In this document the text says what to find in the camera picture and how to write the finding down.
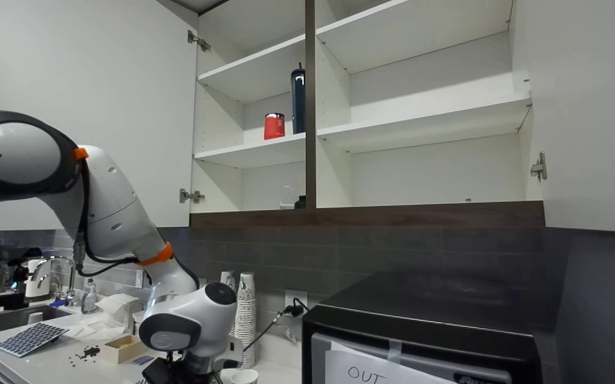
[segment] red object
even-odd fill
[[[283,114],[267,112],[264,114],[264,138],[283,136]]]

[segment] black microwave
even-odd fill
[[[517,305],[471,275],[372,275],[303,318],[303,384],[539,384]]]

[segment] countertop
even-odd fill
[[[109,364],[96,358],[78,358],[86,347],[103,345],[121,333],[110,327],[104,313],[73,313],[45,323],[69,328],[63,336],[42,350],[16,358],[0,350],[0,374],[14,384],[140,384],[142,364],[121,363]],[[0,331],[0,341],[26,327]],[[282,336],[262,336],[258,343],[258,374],[262,384],[298,384],[301,381],[301,347]]]

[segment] paper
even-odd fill
[[[330,343],[327,384],[452,384],[449,380]]]

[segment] cabinet shelf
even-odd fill
[[[270,138],[252,145],[235,145],[214,152],[197,153],[197,160],[235,167],[235,168],[260,168],[274,163],[303,162],[306,160],[306,135],[292,135]]]
[[[389,0],[319,27],[317,38],[359,72],[505,31],[508,19],[510,0]]]
[[[359,153],[510,135],[518,130],[530,109],[530,93],[512,89],[510,78],[510,74],[502,74],[449,92],[428,92],[428,99],[435,96],[435,107],[397,119],[330,125],[317,136],[343,152]]]
[[[303,62],[306,33],[203,72],[198,81],[239,103],[290,92],[290,70]]]

